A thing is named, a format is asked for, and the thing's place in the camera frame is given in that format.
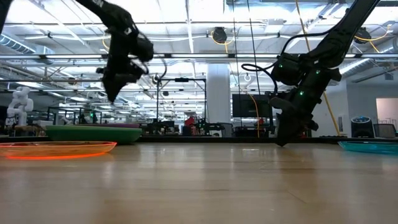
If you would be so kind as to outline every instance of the column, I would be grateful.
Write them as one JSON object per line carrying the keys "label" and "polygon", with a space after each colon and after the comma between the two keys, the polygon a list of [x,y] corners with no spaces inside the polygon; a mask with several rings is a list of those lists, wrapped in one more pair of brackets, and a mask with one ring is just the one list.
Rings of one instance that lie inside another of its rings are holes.
{"label": "column", "polygon": [[207,118],[211,123],[231,122],[228,64],[209,64],[207,70]]}

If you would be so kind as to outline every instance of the green tray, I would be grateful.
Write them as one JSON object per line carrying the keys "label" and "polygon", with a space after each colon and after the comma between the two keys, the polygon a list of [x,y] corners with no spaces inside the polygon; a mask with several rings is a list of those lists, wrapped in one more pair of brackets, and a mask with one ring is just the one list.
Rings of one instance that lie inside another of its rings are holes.
{"label": "green tray", "polygon": [[141,136],[140,128],[109,128],[97,126],[46,126],[53,141],[111,141],[130,144]]}

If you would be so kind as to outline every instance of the table surface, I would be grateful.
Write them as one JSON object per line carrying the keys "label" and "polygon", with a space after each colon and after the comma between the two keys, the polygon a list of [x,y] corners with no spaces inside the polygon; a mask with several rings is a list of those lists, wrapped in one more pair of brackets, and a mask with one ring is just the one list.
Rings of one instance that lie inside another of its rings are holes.
{"label": "table surface", "polygon": [[138,144],[0,159],[1,223],[397,223],[398,157],[337,145]]}

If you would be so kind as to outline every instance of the blue plate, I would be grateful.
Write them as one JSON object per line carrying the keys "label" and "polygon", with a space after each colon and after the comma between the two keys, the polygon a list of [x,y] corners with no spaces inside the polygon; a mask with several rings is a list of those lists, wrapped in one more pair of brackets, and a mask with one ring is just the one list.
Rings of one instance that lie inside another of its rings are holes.
{"label": "blue plate", "polygon": [[338,144],[347,151],[398,155],[398,143],[395,142],[339,142]]}

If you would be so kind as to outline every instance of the orange plate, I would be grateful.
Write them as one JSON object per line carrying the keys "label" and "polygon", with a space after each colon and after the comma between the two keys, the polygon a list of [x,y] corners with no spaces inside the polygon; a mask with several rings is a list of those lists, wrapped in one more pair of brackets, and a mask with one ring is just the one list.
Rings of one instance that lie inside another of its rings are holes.
{"label": "orange plate", "polygon": [[9,159],[73,159],[105,154],[116,142],[14,142],[0,144],[0,156]]}

